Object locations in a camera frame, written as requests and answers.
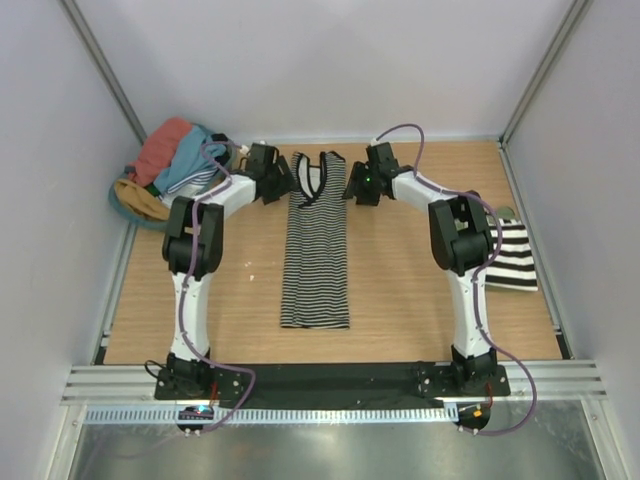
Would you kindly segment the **thin striped black tank top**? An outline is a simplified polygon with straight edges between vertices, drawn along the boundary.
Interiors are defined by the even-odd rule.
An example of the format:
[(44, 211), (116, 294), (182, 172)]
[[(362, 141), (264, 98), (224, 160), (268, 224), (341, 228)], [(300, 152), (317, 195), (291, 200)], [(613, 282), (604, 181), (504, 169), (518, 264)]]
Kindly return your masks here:
[(291, 169), (280, 326), (347, 330), (346, 161), (324, 151), (314, 164), (296, 152)]

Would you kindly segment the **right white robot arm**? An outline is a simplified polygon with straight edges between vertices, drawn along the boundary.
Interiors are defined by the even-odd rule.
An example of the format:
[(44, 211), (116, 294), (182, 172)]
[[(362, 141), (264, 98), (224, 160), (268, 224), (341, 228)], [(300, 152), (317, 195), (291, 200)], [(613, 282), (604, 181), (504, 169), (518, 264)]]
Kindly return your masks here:
[(367, 146), (366, 155), (365, 162), (352, 167), (343, 198), (376, 206), (386, 196), (428, 216), (432, 256), (447, 275), (453, 299), (453, 355), (467, 360), (489, 354), (485, 286), (494, 239), (486, 203), (472, 192), (448, 189), (400, 165), (388, 142)]

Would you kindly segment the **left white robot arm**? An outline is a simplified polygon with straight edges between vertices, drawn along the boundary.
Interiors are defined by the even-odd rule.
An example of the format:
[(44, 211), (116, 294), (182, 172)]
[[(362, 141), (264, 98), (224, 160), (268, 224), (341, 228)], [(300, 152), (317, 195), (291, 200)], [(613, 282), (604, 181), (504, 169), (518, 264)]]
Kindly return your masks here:
[(171, 206), (162, 245), (175, 293), (174, 337), (167, 363), (210, 364), (207, 328), (209, 289), (222, 260), (225, 221), (260, 200), (279, 200), (294, 179), (277, 147), (254, 143), (241, 149), (241, 164), (222, 182)]

